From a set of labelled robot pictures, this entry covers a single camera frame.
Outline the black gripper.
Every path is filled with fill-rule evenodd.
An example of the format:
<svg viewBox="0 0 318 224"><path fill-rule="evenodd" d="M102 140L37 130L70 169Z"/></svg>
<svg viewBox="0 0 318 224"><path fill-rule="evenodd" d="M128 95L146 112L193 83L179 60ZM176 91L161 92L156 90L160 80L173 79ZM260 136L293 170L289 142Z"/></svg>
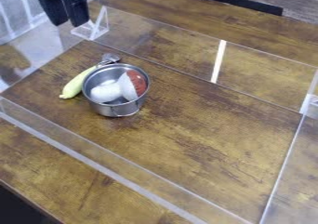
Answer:
<svg viewBox="0 0 318 224"><path fill-rule="evenodd" d="M54 26L70 19L72 25L78 27L89 19L86 0L38 0L38 2Z"/></svg>

